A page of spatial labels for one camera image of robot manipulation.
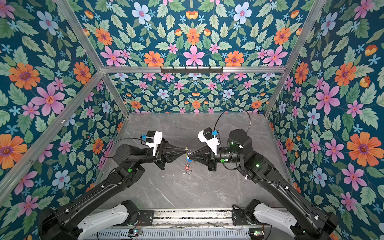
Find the large black yellow keyring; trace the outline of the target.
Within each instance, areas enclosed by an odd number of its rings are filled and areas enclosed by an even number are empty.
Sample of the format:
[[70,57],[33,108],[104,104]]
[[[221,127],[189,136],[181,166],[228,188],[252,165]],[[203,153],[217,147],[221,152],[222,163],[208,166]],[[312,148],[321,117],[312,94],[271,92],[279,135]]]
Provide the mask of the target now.
[[[191,151],[188,149],[188,148],[186,148],[186,160],[189,158],[189,155],[191,154]],[[186,162],[185,163],[185,166],[190,166],[190,169],[191,169],[191,162]]]

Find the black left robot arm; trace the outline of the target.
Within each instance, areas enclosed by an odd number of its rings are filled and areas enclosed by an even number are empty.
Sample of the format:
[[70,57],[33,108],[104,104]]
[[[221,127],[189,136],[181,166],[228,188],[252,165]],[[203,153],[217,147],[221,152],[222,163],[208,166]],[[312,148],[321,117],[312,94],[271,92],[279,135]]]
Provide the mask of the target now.
[[39,236],[42,240],[83,240],[115,225],[137,226],[140,211],[126,200],[110,210],[93,214],[104,202],[134,185],[144,174],[143,164],[154,163],[160,170],[187,152],[161,140],[159,147],[138,148],[123,144],[113,157],[118,167],[91,190],[70,203],[43,210],[39,215]]

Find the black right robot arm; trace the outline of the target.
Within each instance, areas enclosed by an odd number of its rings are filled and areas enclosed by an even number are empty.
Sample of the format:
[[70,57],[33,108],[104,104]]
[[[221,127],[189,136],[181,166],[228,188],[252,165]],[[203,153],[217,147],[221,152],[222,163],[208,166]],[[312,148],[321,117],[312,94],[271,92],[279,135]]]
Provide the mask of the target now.
[[225,148],[221,147],[219,133],[211,128],[200,131],[198,139],[206,147],[191,153],[189,158],[192,161],[208,166],[212,172],[217,170],[218,162],[236,163],[236,171],[246,180],[259,184],[286,208],[282,212],[252,200],[244,210],[250,224],[268,224],[296,240],[331,238],[339,217],[319,209],[298,193],[271,161],[253,149],[252,139],[245,130],[231,131]]

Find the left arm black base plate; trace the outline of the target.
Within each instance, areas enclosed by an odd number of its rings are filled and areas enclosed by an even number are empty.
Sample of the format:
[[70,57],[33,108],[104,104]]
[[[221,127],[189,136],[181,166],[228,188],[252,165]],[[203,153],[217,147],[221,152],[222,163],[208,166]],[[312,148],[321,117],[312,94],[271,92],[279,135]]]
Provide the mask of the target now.
[[155,211],[153,210],[139,210],[136,213],[128,215],[127,219],[122,224],[116,227],[149,227],[152,226]]

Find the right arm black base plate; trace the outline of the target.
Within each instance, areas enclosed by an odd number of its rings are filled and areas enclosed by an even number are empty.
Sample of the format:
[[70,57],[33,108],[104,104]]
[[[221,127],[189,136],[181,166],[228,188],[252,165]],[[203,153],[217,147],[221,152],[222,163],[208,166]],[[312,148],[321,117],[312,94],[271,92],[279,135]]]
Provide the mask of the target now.
[[253,214],[254,208],[248,205],[241,208],[238,205],[232,205],[232,221],[234,226],[255,226],[261,222]]

